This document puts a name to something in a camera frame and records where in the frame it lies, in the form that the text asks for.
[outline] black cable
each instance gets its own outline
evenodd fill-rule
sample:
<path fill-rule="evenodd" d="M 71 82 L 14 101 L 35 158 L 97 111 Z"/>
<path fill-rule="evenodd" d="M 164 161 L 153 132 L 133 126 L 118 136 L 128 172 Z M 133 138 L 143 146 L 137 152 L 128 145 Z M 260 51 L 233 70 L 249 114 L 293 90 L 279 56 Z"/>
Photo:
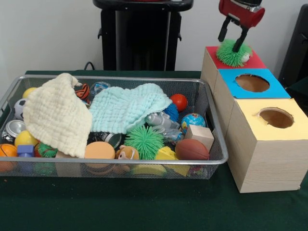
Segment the black cable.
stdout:
<path fill-rule="evenodd" d="M 88 68 L 89 65 L 91 65 L 92 70 L 95 70 L 95 67 L 94 67 L 93 63 L 91 63 L 91 62 L 87 62 L 87 64 L 85 65 L 84 70 L 86 70 L 86 69 Z"/>

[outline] white wall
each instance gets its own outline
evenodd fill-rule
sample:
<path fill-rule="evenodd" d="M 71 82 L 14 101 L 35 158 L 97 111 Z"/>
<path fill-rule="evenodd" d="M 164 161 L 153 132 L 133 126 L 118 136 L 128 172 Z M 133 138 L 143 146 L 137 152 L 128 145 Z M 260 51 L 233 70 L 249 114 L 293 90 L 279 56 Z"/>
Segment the white wall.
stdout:
<path fill-rule="evenodd" d="M 204 47 L 218 45 L 224 16 L 218 0 L 195 0 L 183 12 L 176 70 L 201 70 Z M 264 0 L 267 12 L 246 43 L 278 76 L 301 5 L 306 0 Z M 103 67 L 100 9 L 91 0 L 0 0 L 0 96 L 26 70 L 76 70 L 87 61 Z M 228 38 L 240 35 L 230 26 Z"/>

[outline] soccer ball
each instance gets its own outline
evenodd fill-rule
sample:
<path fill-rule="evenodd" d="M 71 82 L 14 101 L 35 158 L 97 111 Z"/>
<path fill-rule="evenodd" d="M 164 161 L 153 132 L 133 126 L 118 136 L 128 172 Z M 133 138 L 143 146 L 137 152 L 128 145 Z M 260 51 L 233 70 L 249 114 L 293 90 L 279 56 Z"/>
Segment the soccer ball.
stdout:
<path fill-rule="evenodd" d="M 24 120 L 23 117 L 23 110 L 27 99 L 20 99 L 15 103 L 14 109 L 15 109 L 15 117 L 19 120 Z"/>

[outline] wire mesh basket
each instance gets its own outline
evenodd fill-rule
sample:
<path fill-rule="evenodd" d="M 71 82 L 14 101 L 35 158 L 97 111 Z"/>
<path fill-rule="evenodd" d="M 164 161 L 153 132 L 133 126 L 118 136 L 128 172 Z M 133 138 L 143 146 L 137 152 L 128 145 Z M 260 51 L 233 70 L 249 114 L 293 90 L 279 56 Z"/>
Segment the wire mesh basket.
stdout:
<path fill-rule="evenodd" d="M 55 76 L 24 76 L 15 79 L 0 101 L 0 134 L 7 122 L 14 119 L 14 104 L 30 87 L 40 87 Z M 181 93 L 188 100 L 180 120 L 188 113 L 204 115 L 212 130 L 214 143 L 210 159 L 184 160 L 107 160 L 77 158 L 0 157 L 0 176 L 27 177 L 104 177 L 104 178 L 163 178 L 210 179 L 219 165 L 228 159 L 209 85 L 200 79 L 131 78 L 131 77 L 76 77 L 89 86 L 104 81 L 111 86 L 133 89 L 145 83 L 154 83 L 171 97 Z"/>

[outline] light blue towel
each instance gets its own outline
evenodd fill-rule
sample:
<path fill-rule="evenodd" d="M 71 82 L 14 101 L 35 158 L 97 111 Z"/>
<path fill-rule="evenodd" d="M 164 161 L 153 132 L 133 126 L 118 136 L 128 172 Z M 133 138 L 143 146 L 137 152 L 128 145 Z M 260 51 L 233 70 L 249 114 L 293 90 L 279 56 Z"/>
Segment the light blue towel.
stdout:
<path fill-rule="evenodd" d="M 126 134 L 145 123 L 150 113 L 161 112 L 172 101 L 156 84 L 147 83 L 135 89 L 111 87 L 97 94 L 90 107 L 91 131 Z"/>

